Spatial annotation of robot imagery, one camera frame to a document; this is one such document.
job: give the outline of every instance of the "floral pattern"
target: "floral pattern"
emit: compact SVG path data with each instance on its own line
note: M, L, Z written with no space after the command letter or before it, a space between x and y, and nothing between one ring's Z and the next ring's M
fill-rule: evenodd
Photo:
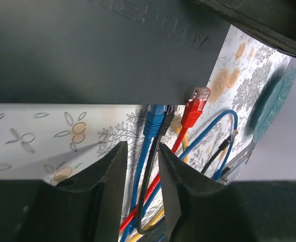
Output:
M221 111L233 109L239 116L239 134L229 157L232 159L252 140L250 119L263 89L274 76L283 73L289 60L290 57L231 27L209 77L209 102L201 118L189 130L189 141ZM146 110L147 106L141 105L0 104L0 178L26 177L24 169L29 167L28 177L55 185L99 160L119 141L127 141L128 169L122 212L125 218L144 139ZM183 110L184 107L179 106L177 113L182 114ZM231 116L223 117L188 155L188 164L201 171L231 132L232 123ZM175 131L170 129L163 142L172 147L176 137ZM213 175L225 154L226 151L220 154L206 175ZM152 174L157 172L156 157ZM159 192L144 222L150 220L161 205Z

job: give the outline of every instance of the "black plastic object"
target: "black plastic object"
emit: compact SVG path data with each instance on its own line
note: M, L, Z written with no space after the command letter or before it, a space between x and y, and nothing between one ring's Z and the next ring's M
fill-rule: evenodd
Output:
M186 104L229 26L182 0L0 0L0 102Z
M296 57L296 0L189 0L261 42Z
M118 241L127 143L56 187L0 180L0 242Z
M159 146L169 241L296 241L296 181L219 184Z

